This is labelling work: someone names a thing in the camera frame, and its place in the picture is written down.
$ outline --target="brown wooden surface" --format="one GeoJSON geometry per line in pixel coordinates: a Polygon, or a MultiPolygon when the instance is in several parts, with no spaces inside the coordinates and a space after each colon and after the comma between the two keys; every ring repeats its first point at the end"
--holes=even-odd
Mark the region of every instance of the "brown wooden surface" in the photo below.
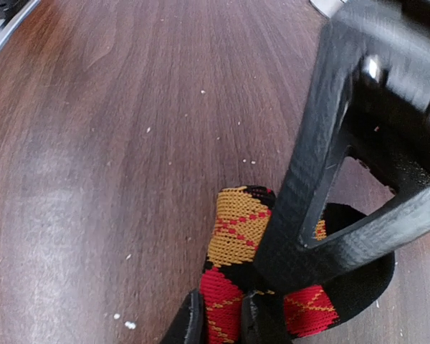
{"type": "MultiPolygon", "coordinates": [[[[48,0],[19,28],[0,54],[0,343],[159,340],[216,192],[285,172],[323,19],[282,1],[48,0]]],[[[388,194],[357,170],[334,197],[373,210],[388,194]]],[[[296,343],[430,343],[430,234],[397,257],[379,308],[296,343]]]]}

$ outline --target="sock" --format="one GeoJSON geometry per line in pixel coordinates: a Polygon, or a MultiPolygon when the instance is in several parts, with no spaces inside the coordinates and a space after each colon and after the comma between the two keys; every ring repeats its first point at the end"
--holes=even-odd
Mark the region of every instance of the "sock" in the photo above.
{"type": "MultiPolygon", "coordinates": [[[[274,202],[274,193],[261,186],[227,188],[218,195],[200,286],[208,344],[240,343],[242,299],[254,286],[252,262],[274,202]]],[[[327,204],[315,227],[315,240],[363,217],[350,206],[327,204]]],[[[290,337],[315,335],[355,317],[381,296],[394,267],[392,253],[323,285],[286,295],[284,316],[290,337]]],[[[257,293],[273,294],[269,290],[257,293]]]]}

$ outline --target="black plastic part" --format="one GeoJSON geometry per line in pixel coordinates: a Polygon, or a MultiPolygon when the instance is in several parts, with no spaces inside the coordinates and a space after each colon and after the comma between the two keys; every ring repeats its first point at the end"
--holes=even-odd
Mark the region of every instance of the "black plastic part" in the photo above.
{"type": "Polygon", "coordinates": [[[292,160],[255,256],[269,288],[287,294],[361,267],[430,231],[430,28],[401,3],[351,0],[324,26],[292,160]],[[362,85],[377,55],[384,85],[362,85]],[[312,233],[346,156],[396,196],[316,242],[312,233]]]}
{"type": "Polygon", "coordinates": [[[283,305],[275,295],[247,295],[242,300],[242,344],[291,344],[283,305]]]}
{"type": "Polygon", "coordinates": [[[28,0],[0,0],[0,19],[13,17],[28,0]]]}
{"type": "Polygon", "coordinates": [[[197,290],[183,301],[161,344],[204,344],[204,301],[197,290]]]}

